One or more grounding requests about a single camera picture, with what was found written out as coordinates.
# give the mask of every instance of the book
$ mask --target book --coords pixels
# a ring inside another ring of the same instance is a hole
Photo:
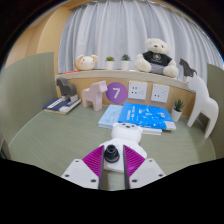
[[[142,134],[148,135],[161,135],[162,129],[154,129],[154,128],[142,128]]]
[[[81,102],[81,99],[78,99],[75,102],[71,102],[70,99],[62,101],[62,98],[56,98],[43,106],[44,111],[67,114],[72,108]]]
[[[166,108],[124,103],[119,123],[131,123],[144,128],[175,130],[176,126]]]
[[[110,104],[98,122],[98,127],[113,128],[113,124],[118,122],[123,106]]]

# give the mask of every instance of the white alpaca figure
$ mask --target white alpaca figure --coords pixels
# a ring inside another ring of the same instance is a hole
[[[205,130],[205,138],[211,134],[219,114],[219,106],[215,100],[209,97],[208,89],[199,76],[195,75],[190,80],[188,88],[196,91],[196,99],[191,116],[187,125],[191,127],[200,113],[209,118],[208,125]]]

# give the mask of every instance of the white curtain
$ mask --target white curtain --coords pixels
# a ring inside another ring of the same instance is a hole
[[[90,2],[74,9],[60,42],[58,72],[76,70],[74,61],[83,54],[99,57],[95,69],[105,69],[105,59],[115,58],[120,69],[123,54],[131,57],[135,70],[136,55],[147,51],[145,41],[159,38],[170,45],[168,55],[179,68],[180,58],[187,61],[207,83],[207,63],[223,68],[223,61],[207,36],[188,19],[158,3],[132,0]]]

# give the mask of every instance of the purple sticker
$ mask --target purple sticker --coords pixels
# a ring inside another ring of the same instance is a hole
[[[120,82],[112,82],[107,89],[106,96],[112,103],[123,103],[128,98],[128,90]]]

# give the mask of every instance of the table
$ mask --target table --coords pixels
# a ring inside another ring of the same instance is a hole
[[[111,139],[111,130],[97,123],[107,106],[100,111],[82,104],[67,115],[40,112],[29,121],[9,144],[11,159],[37,166],[61,176],[73,159],[82,159],[101,143]],[[140,146],[153,158],[166,175],[187,166],[215,159],[210,138],[197,120],[189,128],[187,117],[176,122],[176,131],[163,131],[161,136],[143,135]],[[104,171],[104,190],[124,189],[122,173]]]

